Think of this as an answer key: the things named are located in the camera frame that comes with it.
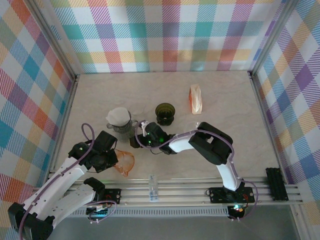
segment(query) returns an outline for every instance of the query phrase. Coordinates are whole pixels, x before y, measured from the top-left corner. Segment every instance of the white tissue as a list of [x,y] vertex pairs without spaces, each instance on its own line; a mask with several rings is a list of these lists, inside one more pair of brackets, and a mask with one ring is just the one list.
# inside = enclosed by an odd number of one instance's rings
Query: white tissue
[[130,115],[125,107],[117,107],[108,112],[108,116],[105,118],[111,125],[123,126],[130,120]]

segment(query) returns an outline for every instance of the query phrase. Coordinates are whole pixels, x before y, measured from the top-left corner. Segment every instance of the plaid wall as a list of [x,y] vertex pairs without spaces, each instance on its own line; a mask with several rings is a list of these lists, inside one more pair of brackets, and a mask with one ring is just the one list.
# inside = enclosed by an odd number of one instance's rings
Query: plaid wall
[[319,0],[299,1],[258,78],[281,162],[320,239]]
[[0,239],[7,214],[42,184],[71,80],[22,0],[0,0]]
[[38,0],[87,74],[247,70],[281,2]]
[[264,34],[264,36],[263,36],[263,38],[262,38],[262,40],[261,40],[261,42],[259,44],[259,48],[257,49],[257,51],[256,51],[256,53],[255,53],[255,55],[253,57],[253,61],[251,62],[250,67],[248,68],[249,71],[251,71],[254,68],[258,58],[260,57],[261,51],[262,51],[262,49],[264,49],[272,30],[276,26],[276,22],[278,21],[278,19],[279,19],[281,13],[282,13],[287,1],[288,0],[281,0],[281,3],[278,6],[278,9],[276,10],[276,12],[274,14],[274,16],[272,18],[272,21],[271,21],[267,31],[265,32],[265,34]]

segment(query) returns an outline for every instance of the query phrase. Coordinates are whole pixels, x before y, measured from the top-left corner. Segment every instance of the metal frame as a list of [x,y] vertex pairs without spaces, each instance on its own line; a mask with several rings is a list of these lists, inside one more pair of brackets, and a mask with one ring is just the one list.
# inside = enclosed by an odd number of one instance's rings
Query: metal frame
[[258,104],[258,108],[259,108],[259,111],[260,111],[260,114],[261,114],[261,118],[263,120],[265,131],[268,134],[268,137],[269,137],[269,140],[271,142],[271,145],[272,145],[276,160],[277,160],[277,162],[278,162],[278,164],[280,166],[284,182],[286,184],[289,184],[289,181],[288,181],[288,178],[287,178],[287,175],[286,175],[286,172],[285,172],[285,168],[284,168],[284,166],[283,166],[283,164],[282,164],[282,162],[280,160],[280,155],[279,155],[278,150],[277,150],[276,142],[275,142],[275,140],[274,140],[274,138],[272,136],[271,127],[270,127],[270,125],[269,125],[269,123],[267,121],[268,118],[267,118],[266,112],[264,111],[264,106],[262,104],[261,96],[259,95],[259,89],[258,89],[257,84],[256,84],[256,78],[254,76],[251,76],[251,74],[249,72],[248,72],[248,75],[249,75],[250,83],[251,83],[252,90],[253,90],[253,93],[254,93],[254,96],[255,96],[255,100],[256,100],[256,102]]
[[71,67],[66,55],[64,54],[63,50],[61,49],[55,37],[55,34],[52,32],[48,22],[46,21],[41,10],[39,9],[38,4],[35,2],[35,0],[24,0],[24,3],[29,8],[31,14],[33,15],[34,19],[38,23],[41,29],[41,32],[46,37],[50,46],[53,48],[53,51],[57,55],[59,61],[61,62],[64,69],[66,70],[67,74],[71,79],[75,81],[77,78],[77,73],[75,73],[75,71]]
[[[289,201],[274,201],[270,194],[270,187],[266,177],[246,177],[245,179],[256,184],[259,193],[258,205],[297,205],[303,202],[298,187],[294,184],[285,185]],[[82,180],[75,181],[67,193],[75,191],[83,182]],[[206,195],[208,188],[221,187],[223,185],[222,178],[174,178],[159,180],[158,202],[150,202],[148,179],[108,180],[104,184],[109,189],[121,189],[119,207],[232,206],[230,203],[210,203],[210,198]]]
[[299,0],[287,0],[283,7],[283,10],[280,14],[279,19],[276,21],[275,26],[273,27],[264,48],[261,51],[253,69],[252,75],[256,76],[260,68],[263,66],[264,62],[267,59],[268,54],[270,53],[271,49],[275,45],[276,41],[278,40],[284,26],[286,25],[291,13],[294,11],[296,5],[298,4]]
[[57,139],[56,139],[56,142],[55,142],[55,146],[54,146],[52,155],[51,155],[51,157],[49,159],[49,167],[47,168],[47,170],[46,170],[46,172],[44,174],[42,185],[44,185],[47,182],[47,180],[49,178],[49,174],[51,173],[51,170],[53,170],[55,168],[55,166],[56,166],[56,163],[57,163],[57,160],[58,160],[58,156],[59,156],[59,150],[60,150],[62,142],[64,140],[64,136],[65,136],[65,132],[66,132],[67,123],[68,123],[68,119],[69,119],[69,116],[70,116],[72,104],[73,104],[74,99],[75,99],[76,90],[77,90],[77,87],[78,87],[78,82],[79,82],[78,78],[76,78],[75,81],[72,83],[70,96],[69,96],[68,102],[67,102],[67,104],[65,106],[65,111],[64,111],[64,114],[63,114],[62,122],[61,122],[61,127],[59,129],[58,134],[57,134]]
[[[256,84],[256,81],[259,80],[258,76],[257,75],[254,76],[254,75],[250,74],[249,72],[248,72],[248,75],[249,75],[251,86],[252,86],[252,89],[253,89],[257,104],[258,104],[258,108],[261,113],[261,117],[262,117],[262,120],[263,120],[263,123],[265,126],[265,130],[268,133],[268,136],[269,136],[270,142],[272,144],[277,162],[278,162],[280,169],[281,169],[281,172],[282,172],[284,182],[286,184],[288,184],[289,181],[288,181],[288,178],[287,178],[287,175],[285,172],[285,168],[280,160],[280,156],[279,156],[279,153],[277,150],[277,145],[276,145],[275,140],[273,138],[271,127],[267,121],[268,118],[267,118],[266,112],[264,111],[261,96],[259,95],[259,90],[258,90],[258,87]],[[298,233],[299,233],[299,236],[301,237],[301,239],[303,239],[303,240],[316,240],[317,238],[314,234],[312,227],[310,227],[311,224],[309,222],[309,219],[308,219],[308,216],[306,213],[306,209],[302,205],[302,202],[301,202],[301,204],[292,204],[292,205],[290,205],[290,207],[291,207],[291,212],[292,212],[292,215],[294,218],[295,225],[297,227],[297,230],[298,230]]]

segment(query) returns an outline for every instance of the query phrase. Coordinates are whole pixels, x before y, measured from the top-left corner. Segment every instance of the marble surface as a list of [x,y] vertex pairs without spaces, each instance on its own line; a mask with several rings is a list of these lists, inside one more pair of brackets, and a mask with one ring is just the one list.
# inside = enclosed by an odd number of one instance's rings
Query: marble surface
[[[202,93],[200,115],[191,113],[188,100],[189,87],[195,83],[200,85]],[[110,110],[125,107],[133,119],[156,122],[155,108],[163,102],[175,107],[172,125],[162,128],[168,134],[190,130],[190,122],[208,122],[231,136],[240,176],[263,177],[265,168],[278,167],[247,72],[204,71],[81,75],[56,168],[74,144],[85,140],[82,123],[91,124],[96,136],[102,130],[113,134],[106,127]],[[220,176],[217,168],[195,150],[153,155],[147,149],[130,147],[129,142],[118,142],[117,149],[131,152],[135,157],[127,179],[147,179],[150,174],[158,179]],[[82,179],[87,177],[125,179],[114,168],[99,174],[86,173]]]

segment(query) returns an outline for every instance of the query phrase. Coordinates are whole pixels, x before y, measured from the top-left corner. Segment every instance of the black bracket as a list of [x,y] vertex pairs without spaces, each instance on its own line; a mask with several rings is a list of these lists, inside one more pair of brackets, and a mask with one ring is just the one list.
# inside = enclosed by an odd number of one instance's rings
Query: black bracket
[[255,202],[252,187],[249,186],[243,187],[240,191],[229,191],[224,187],[210,187],[206,193],[212,204],[246,204],[247,200],[244,195],[247,195],[248,203]]
[[105,200],[113,200],[116,204],[120,204],[121,189],[120,188],[106,188],[104,190]]
[[269,167],[265,169],[268,177],[270,193],[274,201],[288,201],[288,194],[280,168]]

